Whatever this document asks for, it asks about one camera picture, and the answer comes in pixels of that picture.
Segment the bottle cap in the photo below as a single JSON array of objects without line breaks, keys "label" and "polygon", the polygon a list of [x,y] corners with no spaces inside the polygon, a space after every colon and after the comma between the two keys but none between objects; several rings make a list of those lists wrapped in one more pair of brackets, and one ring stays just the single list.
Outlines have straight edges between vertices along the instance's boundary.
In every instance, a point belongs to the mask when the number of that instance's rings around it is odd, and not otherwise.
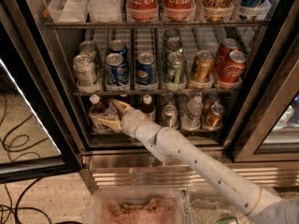
[{"label": "bottle cap", "polygon": [[202,103],[202,97],[200,97],[200,96],[195,96],[195,97],[194,97],[194,101],[195,101],[196,104],[200,104],[200,103]]},{"label": "bottle cap", "polygon": [[143,96],[143,103],[144,104],[150,104],[151,103],[151,96],[146,94],[145,96]]},{"label": "bottle cap", "polygon": [[90,101],[93,103],[93,104],[96,104],[100,101],[100,97],[97,95],[97,94],[93,94],[91,97],[90,97]]}]

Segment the electrical cord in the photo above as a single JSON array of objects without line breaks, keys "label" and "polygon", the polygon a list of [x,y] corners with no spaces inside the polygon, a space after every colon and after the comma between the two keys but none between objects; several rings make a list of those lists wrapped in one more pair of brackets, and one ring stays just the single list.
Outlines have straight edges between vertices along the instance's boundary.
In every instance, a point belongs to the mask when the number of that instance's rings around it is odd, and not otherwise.
[{"label": "electrical cord", "polygon": [[[11,215],[13,215],[14,219],[15,219],[15,224],[22,224],[21,221],[19,220],[19,211],[20,210],[33,210],[33,211],[37,211],[38,213],[41,213],[49,222],[49,224],[53,224],[49,218],[49,216],[42,210],[35,208],[35,207],[19,207],[20,202],[22,197],[25,195],[25,193],[37,182],[39,182],[42,178],[38,178],[37,180],[35,180],[34,182],[32,182],[20,195],[20,197],[18,198],[15,207],[13,207],[12,205],[12,199],[10,196],[10,193],[8,191],[7,185],[5,184],[5,189],[7,192],[7,196],[9,198],[9,205],[4,205],[4,204],[0,204],[0,224],[6,224],[8,219],[10,218]],[[9,211],[9,213],[7,214],[6,217],[4,217],[4,213]],[[63,221],[63,222],[57,222],[55,224],[82,224],[80,222],[77,221]]]},{"label": "electrical cord", "polygon": [[[2,90],[2,92],[3,92],[3,97],[4,97],[4,112],[3,112],[2,118],[0,120],[0,127],[1,127],[5,117],[7,116],[7,97],[6,97],[5,91]],[[30,148],[35,147],[35,146],[39,145],[40,143],[49,139],[48,137],[46,137],[44,139],[41,139],[41,140],[33,143],[32,145],[30,145],[28,147],[24,147],[28,143],[30,138],[27,134],[20,134],[20,135],[17,135],[16,137],[14,137],[9,144],[6,144],[7,138],[15,130],[19,129],[24,123],[26,123],[32,116],[33,115],[30,115],[27,119],[25,119],[24,121],[22,121],[21,123],[19,123],[15,127],[13,127],[10,131],[8,131],[7,134],[4,136],[3,140],[0,138],[2,148],[3,148],[3,150],[5,150],[7,152],[7,156],[11,162],[14,162],[14,161],[18,160],[20,157],[28,155],[28,154],[34,154],[34,155],[37,155],[38,158],[40,158],[40,155],[36,152],[25,152],[25,153],[22,153],[21,155],[19,155],[17,158],[12,159],[10,156],[10,153],[20,153],[20,152],[29,150]],[[22,138],[25,138],[25,140],[22,143],[15,145],[16,142]]]}]

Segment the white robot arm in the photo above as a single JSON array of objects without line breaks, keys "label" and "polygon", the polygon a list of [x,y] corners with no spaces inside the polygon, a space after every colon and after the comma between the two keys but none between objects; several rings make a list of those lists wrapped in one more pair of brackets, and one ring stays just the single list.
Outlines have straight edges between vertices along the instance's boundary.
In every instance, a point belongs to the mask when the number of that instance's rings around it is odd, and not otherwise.
[{"label": "white robot arm", "polygon": [[279,198],[208,156],[177,130],[162,128],[136,109],[124,114],[121,127],[160,161],[169,162],[176,158],[190,165],[254,223],[299,224],[299,197]]}]

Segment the glass door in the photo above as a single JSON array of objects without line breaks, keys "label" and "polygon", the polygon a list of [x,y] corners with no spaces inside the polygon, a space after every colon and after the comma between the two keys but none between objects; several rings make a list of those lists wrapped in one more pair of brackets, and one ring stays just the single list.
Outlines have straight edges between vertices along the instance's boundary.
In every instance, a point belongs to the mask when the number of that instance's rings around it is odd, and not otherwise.
[{"label": "glass door", "polygon": [[299,160],[299,35],[234,147],[235,161]]},{"label": "glass door", "polygon": [[75,140],[0,3],[0,183],[79,171]]}]

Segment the tiled floor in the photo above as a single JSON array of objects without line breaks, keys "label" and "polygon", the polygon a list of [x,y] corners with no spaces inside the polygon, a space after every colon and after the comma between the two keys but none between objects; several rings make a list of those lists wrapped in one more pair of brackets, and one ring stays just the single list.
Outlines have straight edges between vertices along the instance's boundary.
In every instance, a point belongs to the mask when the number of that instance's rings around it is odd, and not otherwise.
[{"label": "tiled floor", "polygon": [[[14,207],[21,193],[34,180],[9,183],[7,189]],[[22,224],[48,224],[62,221],[88,223],[91,193],[87,190],[79,174],[47,177],[35,183],[23,195],[19,207],[34,207],[45,212],[50,220],[35,210],[20,210],[18,217]],[[0,204],[10,206],[4,185],[0,185]],[[15,218],[10,215],[6,224],[14,224]]]}]

